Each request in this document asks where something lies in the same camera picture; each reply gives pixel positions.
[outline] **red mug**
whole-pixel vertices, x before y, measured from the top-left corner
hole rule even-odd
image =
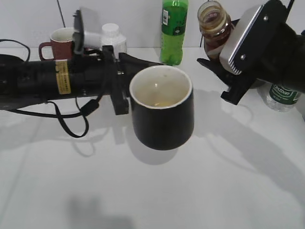
[[[62,28],[51,34],[51,42],[44,42],[39,45],[39,57],[42,61],[66,60],[71,59],[73,55],[72,41],[74,28]],[[52,47],[53,59],[45,59],[42,55],[44,47]]]

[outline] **green plastic bottle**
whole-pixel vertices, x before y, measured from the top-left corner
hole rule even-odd
[[[188,3],[188,0],[163,0],[161,62],[164,64],[181,63]]]

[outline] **coffee mug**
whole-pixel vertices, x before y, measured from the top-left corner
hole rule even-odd
[[[51,60],[65,60],[71,59],[73,55],[72,41],[73,41],[74,28],[62,28],[54,31],[51,34],[51,42],[44,42],[39,45],[39,57],[42,61]],[[44,47],[52,47],[53,59],[45,59],[42,55]]]
[[[156,150],[182,146],[194,129],[193,84],[182,70],[153,66],[130,83],[133,128],[138,139]]]

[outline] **white table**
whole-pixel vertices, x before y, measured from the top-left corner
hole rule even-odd
[[[158,49],[128,52],[158,61]],[[143,146],[131,116],[115,116],[108,96],[78,140],[57,120],[0,112],[0,228],[303,229],[304,98],[288,113],[269,109],[257,90],[228,104],[201,57],[200,48],[184,49],[179,68],[194,84],[195,131],[169,152]],[[58,104],[76,111],[73,100]],[[81,118],[68,124],[82,133]]]

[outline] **brown glass jar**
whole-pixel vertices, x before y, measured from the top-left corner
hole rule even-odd
[[[220,3],[208,1],[199,8],[198,21],[207,56],[210,60],[219,61],[219,55],[234,29],[231,17]]]

